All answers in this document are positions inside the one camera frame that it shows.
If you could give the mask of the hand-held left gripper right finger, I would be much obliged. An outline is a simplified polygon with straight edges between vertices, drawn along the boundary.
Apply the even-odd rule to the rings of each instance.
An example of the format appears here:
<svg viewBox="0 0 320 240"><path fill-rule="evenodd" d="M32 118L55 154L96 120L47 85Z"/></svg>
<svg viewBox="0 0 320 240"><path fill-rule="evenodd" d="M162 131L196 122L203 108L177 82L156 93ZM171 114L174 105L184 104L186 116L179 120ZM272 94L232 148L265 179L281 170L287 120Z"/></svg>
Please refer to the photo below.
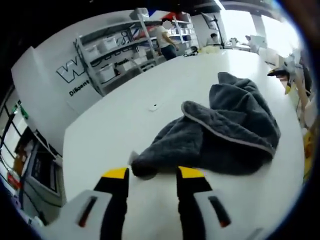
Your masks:
<svg viewBox="0 0 320 240"><path fill-rule="evenodd" d="M259 240L264 229L245 225L234 215L223 195L214 190L203 172L176 169L178 212L184 240Z"/></svg>

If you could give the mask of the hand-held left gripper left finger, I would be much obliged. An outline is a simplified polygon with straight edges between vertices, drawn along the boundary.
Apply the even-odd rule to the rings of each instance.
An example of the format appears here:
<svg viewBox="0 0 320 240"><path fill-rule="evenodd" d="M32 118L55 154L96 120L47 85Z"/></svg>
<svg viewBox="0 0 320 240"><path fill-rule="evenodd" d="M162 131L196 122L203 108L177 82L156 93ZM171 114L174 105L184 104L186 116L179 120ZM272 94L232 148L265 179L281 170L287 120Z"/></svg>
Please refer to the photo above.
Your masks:
<svg viewBox="0 0 320 240"><path fill-rule="evenodd" d="M46 227L47 240L120 240L127 213L130 170L105 172L94 189L67 202Z"/></svg>

